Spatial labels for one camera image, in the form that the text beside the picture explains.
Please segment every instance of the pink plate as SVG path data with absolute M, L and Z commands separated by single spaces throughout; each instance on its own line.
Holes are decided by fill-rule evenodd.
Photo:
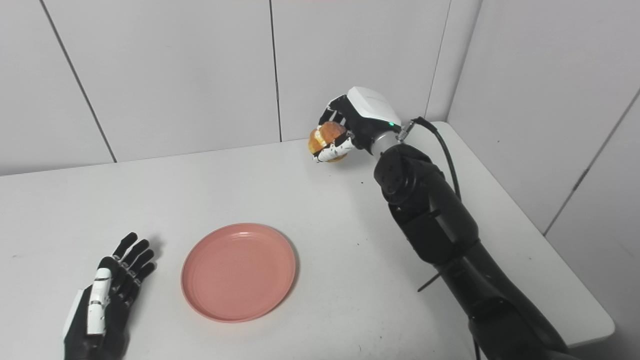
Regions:
M 296 258 L 279 232 L 260 224 L 234 224 L 191 249 L 182 267 L 182 292 L 203 316 L 243 322 L 276 307 L 295 275 Z

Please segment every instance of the black cable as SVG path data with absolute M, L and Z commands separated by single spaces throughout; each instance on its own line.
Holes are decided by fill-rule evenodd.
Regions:
M 476 341 L 476 339 L 474 339 L 474 349 L 476 350 L 476 360 L 481 360 L 480 346 L 478 345 L 478 342 Z
M 436 136 L 438 142 L 440 142 L 440 146 L 442 147 L 442 151 L 444 151 L 444 156 L 447 158 L 447 164 L 449 165 L 449 172 L 451 173 L 451 181 L 453 182 L 453 190 L 456 192 L 456 196 L 460 200 L 462 197 L 460 196 L 460 185 L 458 184 L 458 175 L 456 174 L 456 168 L 453 166 L 453 160 L 451 159 L 451 153 L 449 152 L 449 148 L 447 147 L 447 143 L 444 142 L 442 136 L 438 132 L 438 128 L 435 127 L 432 123 L 428 122 L 424 119 L 424 117 L 418 117 L 412 120 L 418 125 L 424 126 L 427 130 L 431 131 L 432 134 Z

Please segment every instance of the black arm segment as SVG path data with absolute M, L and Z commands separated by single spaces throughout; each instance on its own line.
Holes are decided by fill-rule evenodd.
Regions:
M 418 256 L 441 272 L 488 359 L 575 360 L 483 247 L 475 220 L 428 156 L 399 144 L 382 154 L 374 177 Z

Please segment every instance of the white wall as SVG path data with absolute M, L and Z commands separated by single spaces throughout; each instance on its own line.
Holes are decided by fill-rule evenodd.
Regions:
M 478 2 L 44 0 L 118 161 L 304 138 L 354 85 L 443 118 Z M 0 133 L 0 174 L 110 161 L 44 11 L 2 6 L 22 57 L 0 60 L 0 115 L 21 119 Z
M 118 161 L 280 140 L 267 0 L 46 4 Z
M 636 0 L 484 0 L 449 122 L 616 322 L 583 360 L 640 357 Z
M 640 101 L 623 119 L 547 234 L 616 322 L 611 339 L 576 351 L 583 360 L 640 358 L 638 134 Z
M 38 1 L 0 1 L 0 176 L 111 161 Z
M 544 231 L 640 85 L 640 2 L 484 0 L 449 122 Z
M 449 0 L 274 1 L 283 140 L 308 137 L 327 103 L 356 85 L 383 94 L 402 119 L 423 115 L 448 8 Z

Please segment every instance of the white table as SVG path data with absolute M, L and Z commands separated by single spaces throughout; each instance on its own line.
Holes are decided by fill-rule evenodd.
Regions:
M 481 239 L 569 345 L 606 338 L 609 315 L 458 135 L 437 124 Z M 448 176 L 437 141 L 409 143 Z M 467 320 L 395 225 L 352 152 L 315 164 L 307 141 L 0 177 L 3 358 L 61 359 L 76 290 L 130 231 L 160 249 L 132 314 L 128 359 L 471 359 Z M 270 314 L 227 324 L 186 304 L 180 270 L 221 226 L 270 225 L 298 254 L 298 277 Z

